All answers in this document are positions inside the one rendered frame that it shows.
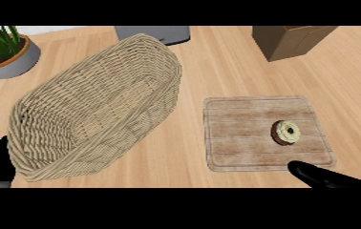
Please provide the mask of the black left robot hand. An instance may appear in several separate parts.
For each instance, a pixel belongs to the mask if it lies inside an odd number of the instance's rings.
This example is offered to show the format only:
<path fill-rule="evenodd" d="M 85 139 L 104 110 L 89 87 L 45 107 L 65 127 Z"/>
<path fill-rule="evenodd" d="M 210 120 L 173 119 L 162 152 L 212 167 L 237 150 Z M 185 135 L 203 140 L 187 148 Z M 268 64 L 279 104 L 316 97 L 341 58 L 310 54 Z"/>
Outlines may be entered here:
<path fill-rule="evenodd" d="M 0 181 L 12 182 L 15 179 L 15 166 L 12 164 L 8 137 L 0 138 Z"/>

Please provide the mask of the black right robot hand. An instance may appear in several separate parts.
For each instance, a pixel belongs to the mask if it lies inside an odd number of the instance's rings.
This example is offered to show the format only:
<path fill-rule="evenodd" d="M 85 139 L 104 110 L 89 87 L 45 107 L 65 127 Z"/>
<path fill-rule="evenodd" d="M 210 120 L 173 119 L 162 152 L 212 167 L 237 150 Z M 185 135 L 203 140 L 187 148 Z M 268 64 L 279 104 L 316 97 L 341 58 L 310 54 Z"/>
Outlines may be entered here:
<path fill-rule="evenodd" d="M 316 165 L 293 160 L 287 164 L 290 173 L 313 188 L 358 188 L 361 189 L 361 179 L 336 173 L 327 169 L 318 168 Z"/>

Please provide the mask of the chocolate cupcake with cream frosting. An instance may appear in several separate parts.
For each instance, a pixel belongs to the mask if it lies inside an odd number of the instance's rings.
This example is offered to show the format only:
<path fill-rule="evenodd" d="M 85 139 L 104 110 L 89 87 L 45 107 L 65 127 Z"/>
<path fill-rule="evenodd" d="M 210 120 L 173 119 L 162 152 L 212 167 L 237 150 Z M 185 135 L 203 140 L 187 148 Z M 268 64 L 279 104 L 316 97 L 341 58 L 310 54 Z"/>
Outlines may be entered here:
<path fill-rule="evenodd" d="M 283 145 L 293 145 L 301 138 L 301 130 L 290 120 L 279 120 L 271 127 L 271 137 Z"/>

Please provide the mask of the wooden cutting board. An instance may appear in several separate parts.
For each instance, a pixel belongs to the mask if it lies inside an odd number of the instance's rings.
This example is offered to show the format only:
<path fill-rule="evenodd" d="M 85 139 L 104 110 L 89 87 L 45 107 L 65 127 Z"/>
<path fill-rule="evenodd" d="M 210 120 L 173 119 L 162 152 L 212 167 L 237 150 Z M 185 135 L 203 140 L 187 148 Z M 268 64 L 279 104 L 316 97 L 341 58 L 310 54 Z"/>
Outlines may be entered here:
<path fill-rule="evenodd" d="M 271 136 L 273 125 L 289 120 L 301 130 L 292 145 Z M 203 101 L 206 161 L 215 172 L 281 171 L 301 160 L 321 168 L 336 156 L 310 100 L 301 95 L 209 97 Z"/>

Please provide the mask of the beige wicker basket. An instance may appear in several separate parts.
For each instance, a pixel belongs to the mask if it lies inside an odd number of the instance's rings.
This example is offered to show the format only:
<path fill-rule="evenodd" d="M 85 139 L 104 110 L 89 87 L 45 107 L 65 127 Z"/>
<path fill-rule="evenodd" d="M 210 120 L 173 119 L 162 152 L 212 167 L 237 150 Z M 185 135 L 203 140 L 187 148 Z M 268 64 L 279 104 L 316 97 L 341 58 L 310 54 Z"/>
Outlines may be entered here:
<path fill-rule="evenodd" d="M 139 33 L 34 88 L 9 118 L 8 149 L 24 179 L 101 172 L 172 113 L 181 77 L 176 55 Z"/>

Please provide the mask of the grey plant pot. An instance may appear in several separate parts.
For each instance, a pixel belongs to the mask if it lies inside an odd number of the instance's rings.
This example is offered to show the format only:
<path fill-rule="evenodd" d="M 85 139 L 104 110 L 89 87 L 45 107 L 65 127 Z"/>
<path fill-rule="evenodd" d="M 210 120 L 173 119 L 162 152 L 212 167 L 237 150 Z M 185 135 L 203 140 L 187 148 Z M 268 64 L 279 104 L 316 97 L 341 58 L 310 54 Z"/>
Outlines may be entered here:
<path fill-rule="evenodd" d="M 0 63 L 0 79 L 14 78 L 27 73 L 42 57 L 42 49 L 27 35 L 20 36 L 26 40 L 24 47 L 18 54 Z"/>

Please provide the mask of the green plant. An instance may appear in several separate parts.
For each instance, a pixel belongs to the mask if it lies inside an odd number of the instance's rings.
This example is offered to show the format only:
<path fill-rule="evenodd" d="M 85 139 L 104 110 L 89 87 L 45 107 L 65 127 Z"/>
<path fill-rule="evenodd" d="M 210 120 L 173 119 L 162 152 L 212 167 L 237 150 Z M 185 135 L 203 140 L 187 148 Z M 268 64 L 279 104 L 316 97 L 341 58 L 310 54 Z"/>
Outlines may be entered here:
<path fill-rule="evenodd" d="M 8 60 L 20 52 L 20 33 L 15 26 L 0 26 L 0 60 Z"/>

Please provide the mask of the brown wooden box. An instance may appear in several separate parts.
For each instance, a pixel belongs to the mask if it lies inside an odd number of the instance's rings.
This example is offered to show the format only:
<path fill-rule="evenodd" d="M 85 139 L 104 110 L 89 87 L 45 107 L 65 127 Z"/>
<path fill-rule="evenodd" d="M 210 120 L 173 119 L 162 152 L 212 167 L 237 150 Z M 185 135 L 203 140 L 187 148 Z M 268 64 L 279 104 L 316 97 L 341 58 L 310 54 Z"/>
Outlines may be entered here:
<path fill-rule="evenodd" d="M 270 62 L 304 55 L 338 26 L 253 26 L 253 39 Z"/>

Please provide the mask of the grey appliance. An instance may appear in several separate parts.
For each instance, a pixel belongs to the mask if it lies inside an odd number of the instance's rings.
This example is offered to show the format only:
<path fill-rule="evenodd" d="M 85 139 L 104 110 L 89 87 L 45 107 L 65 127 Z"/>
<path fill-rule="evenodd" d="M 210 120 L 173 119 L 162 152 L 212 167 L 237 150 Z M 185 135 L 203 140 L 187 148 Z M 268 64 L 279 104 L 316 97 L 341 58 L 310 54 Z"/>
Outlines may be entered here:
<path fill-rule="evenodd" d="M 188 26 L 116 26 L 114 29 L 120 40 L 139 33 L 156 37 L 168 46 L 191 40 Z"/>

